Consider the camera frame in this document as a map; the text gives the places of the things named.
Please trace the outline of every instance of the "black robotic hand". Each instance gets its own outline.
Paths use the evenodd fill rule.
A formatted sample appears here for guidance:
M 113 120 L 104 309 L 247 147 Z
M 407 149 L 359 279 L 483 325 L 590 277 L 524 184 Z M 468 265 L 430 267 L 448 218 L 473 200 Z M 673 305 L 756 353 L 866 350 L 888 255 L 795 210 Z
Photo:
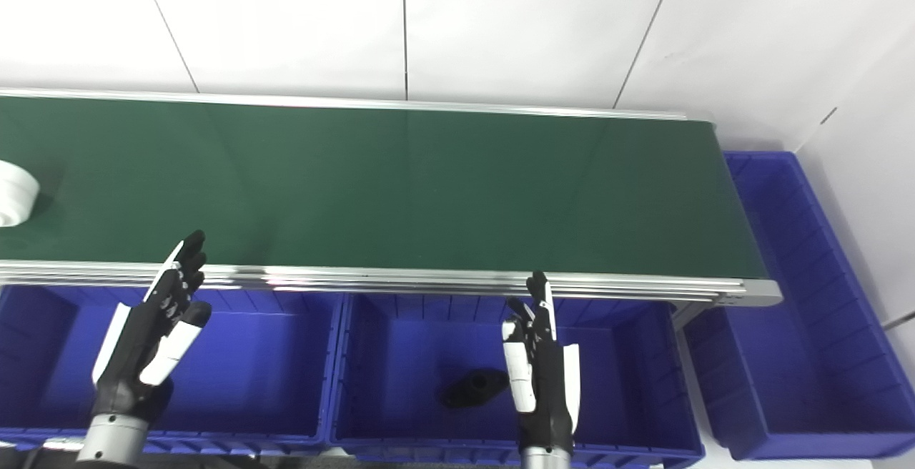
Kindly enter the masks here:
M 143 302 L 118 304 L 92 369 L 94 419 L 77 465 L 133 465 L 150 424 L 169 404 L 169 375 L 212 311 L 190 299 L 203 283 L 204 238 L 196 231 L 179 242 Z
M 581 392 L 578 345 L 556 342 L 553 293 L 537 271 L 527 279 L 535 310 L 509 297 L 515 315 L 503 323 L 503 348 L 519 413 L 522 464 L 568 467 Z

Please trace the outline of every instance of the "blue storage crate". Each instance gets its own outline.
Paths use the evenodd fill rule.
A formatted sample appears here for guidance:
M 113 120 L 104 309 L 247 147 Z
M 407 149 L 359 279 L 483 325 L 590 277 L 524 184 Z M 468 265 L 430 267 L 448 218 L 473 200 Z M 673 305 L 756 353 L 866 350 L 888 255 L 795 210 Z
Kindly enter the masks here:
M 791 153 L 726 153 L 785 300 L 686 327 L 713 434 L 735 459 L 879 458 L 915 444 L 915 395 Z
M 118 302 L 144 290 L 5 287 L 0 440 L 20 449 L 85 435 L 92 365 Z M 147 452 L 288 455 L 326 442 L 343 294 L 200 290 L 213 316 L 172 377 Z
M 644 469 L 703 456 L 664 303 L 558 300 L 561 342 L 581 344 L 575 466 Z M 518 463 L 504 391 L 449 410 L 442 390 L 468 370 L 504 368 L 504 297 L 354 296 L 337 352 L 330 444 L 363 460 Z

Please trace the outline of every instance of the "white roll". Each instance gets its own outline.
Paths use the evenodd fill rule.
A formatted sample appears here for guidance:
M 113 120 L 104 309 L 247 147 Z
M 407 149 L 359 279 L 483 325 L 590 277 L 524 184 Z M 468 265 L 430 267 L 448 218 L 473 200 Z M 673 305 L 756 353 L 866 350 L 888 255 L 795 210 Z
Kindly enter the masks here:
M 32 214 L 39 182 L 20 166 L 0 160 L 0 227 L 22 224 Z

